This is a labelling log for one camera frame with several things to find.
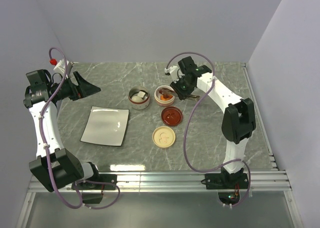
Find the metal serving tongs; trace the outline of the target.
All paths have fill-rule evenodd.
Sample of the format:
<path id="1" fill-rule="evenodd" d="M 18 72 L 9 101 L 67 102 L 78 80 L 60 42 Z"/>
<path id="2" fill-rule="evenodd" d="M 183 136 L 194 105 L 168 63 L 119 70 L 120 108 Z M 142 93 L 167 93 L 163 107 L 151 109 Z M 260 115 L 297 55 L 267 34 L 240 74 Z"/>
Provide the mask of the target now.
<path id="1" fill-rule="evenodd" d="M 175 91 L 175 93 L 160 93 L 160 94 L 168 94 L 168 95 L 173 95 L 175 97 L 178 97 L 180 98 L 180 96 L 178 95 L 178 93 Z M 200 96 L 199 95 L 188 95 L 188 96 L 185 96 L 184 98 L 182 98 L 182 100 L 184 99 L 188 99 L 188 100 L 195 100 L 195 101 L 198 101 L 200 99 Z"/>

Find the orange fried shrimp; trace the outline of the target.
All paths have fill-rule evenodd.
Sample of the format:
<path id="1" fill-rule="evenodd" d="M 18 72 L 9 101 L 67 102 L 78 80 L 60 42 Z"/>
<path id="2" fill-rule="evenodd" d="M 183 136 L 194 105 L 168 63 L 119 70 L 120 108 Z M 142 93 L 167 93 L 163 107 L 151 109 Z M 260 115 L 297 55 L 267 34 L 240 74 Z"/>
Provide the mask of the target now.
<path id="1" fill-rule="evenodd" d="M 173 95 L 168 95 L 168 94 L 163 94 L 160 96 L 160 100 L 162 101 L 169 101 L 172 98 L 173 98 Z"/>

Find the dark red sausage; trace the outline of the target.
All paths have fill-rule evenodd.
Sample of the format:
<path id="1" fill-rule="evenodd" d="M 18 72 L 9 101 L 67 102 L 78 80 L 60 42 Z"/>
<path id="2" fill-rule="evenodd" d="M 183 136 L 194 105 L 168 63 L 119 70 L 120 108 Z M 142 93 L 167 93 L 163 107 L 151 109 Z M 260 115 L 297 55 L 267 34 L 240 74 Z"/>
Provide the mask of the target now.
<path id="1" fill-rule="evenodd" d="M 161 87 L 161 88 L 159 88 L 158 91 L 159 91 L 159 93 L 175 93 L 174 90 L 166 88 L 166 87 Z"/>

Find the sushi roll piece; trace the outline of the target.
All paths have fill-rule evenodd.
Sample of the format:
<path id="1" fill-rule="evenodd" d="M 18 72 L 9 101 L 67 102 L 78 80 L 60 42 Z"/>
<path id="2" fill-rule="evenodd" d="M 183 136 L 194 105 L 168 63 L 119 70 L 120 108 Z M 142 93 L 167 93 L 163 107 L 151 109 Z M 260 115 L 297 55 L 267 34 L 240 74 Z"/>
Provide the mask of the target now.
<path id="1" fill-rule="evenodd" d="M 147 96 L 147 95 L 148 95 L 148 94 L 147 94 L 145 91 L 139 91 L 138 94 L 137 94 L 137 96 L 140 97 L 140 98 L 142 98 L 142 99 L 144 99 L 145 96 Z"/>

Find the white rice ball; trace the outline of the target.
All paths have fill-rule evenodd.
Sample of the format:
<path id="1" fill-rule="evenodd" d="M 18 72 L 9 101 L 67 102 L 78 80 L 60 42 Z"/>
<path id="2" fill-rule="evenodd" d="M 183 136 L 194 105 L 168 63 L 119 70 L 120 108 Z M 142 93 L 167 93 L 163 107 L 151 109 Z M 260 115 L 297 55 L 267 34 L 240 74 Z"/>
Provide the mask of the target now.
<path id="1" fill-rule="evenodd" d="M 143 99 L 138 97 L 137 95 L 132 96 L 131 100 L 136 103 L 141 103 L 143 101 Z"/>

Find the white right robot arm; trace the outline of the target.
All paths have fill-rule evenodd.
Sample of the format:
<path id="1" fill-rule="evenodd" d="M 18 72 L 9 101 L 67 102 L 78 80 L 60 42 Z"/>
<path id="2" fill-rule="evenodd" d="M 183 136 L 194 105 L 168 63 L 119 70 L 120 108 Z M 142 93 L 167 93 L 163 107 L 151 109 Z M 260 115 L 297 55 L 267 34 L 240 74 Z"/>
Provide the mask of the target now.
<path id="1" fill-rule="evenodd" d="M 249 138 L 256 129 L 252 99 L 235 94 L 218 80 L 213 67 L 196 65 L 190 53 L 178 65 L 167 65 L 164 72 L 171 76 L 170 87 L 179 99 L 186 99 L 198 88 L 223 112 L 221 130 L 226 139 L 225 158 L 218 166 L 220 173 L 214 174 L 212 169 L 204 171 L 207 189 L 248 188 L 250 177 L 244 173 L 243 158 Z"/>

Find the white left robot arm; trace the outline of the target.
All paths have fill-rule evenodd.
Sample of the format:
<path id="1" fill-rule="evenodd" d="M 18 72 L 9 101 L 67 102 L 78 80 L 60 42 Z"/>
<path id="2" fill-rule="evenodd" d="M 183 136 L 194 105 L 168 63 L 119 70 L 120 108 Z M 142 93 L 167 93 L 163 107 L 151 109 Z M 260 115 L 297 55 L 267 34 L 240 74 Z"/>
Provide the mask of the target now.
<path id="1" fill-rule="evenodd" d="M 101 184 L 96 166 L 91 162 L 81 163 L 64 148 L 60 137 L 57 102 L 65 98 L 76 101 L 101 91 L 77 71 L 73 74 L 77 83 L 66 78 L 62 85 L 52 82 L 48 70 L 26 74 L 30 85 L 26 88 L 23 104 L 33 118 L 37 138 L 36 159 L 29 163 L 29 169 L 49 192 L 54 191 L 52 181 L 57 188 L 79 180 L 90 189 Z"/>

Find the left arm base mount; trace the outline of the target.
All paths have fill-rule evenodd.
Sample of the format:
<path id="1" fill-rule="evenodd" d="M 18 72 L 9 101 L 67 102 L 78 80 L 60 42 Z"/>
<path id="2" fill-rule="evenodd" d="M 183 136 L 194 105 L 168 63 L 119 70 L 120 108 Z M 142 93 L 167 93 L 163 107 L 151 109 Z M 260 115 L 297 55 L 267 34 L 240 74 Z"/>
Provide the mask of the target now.
<path id="1" fill-rule="evenodd" d="M 91 178 L 83 182 L 73 183 L 72 190 L 78 189 L 81 193 L 82 202 L 85 206 L 100 204 L 105 196 L 105 191 L 117 191 L 116 198 L 108 207 L 117 202 L 120 197 L 120 188 L 117 186 L 116 174 L 100 174 L 98 178 Z"/>

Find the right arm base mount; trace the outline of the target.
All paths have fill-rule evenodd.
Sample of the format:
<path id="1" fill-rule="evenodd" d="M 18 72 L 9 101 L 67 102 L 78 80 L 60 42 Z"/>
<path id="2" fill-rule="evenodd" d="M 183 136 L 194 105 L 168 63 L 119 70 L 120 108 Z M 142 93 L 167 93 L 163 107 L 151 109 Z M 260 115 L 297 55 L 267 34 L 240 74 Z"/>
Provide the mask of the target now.
<path id="1" fill-rule="evenodd" d="M 249 197 L 251 180 L 241 169 L 234 174 L 227 171 L 207 173 L 201 184 L 205 185 L 207 190 L 217 190 L 222 205 L 232 208 Z"/>

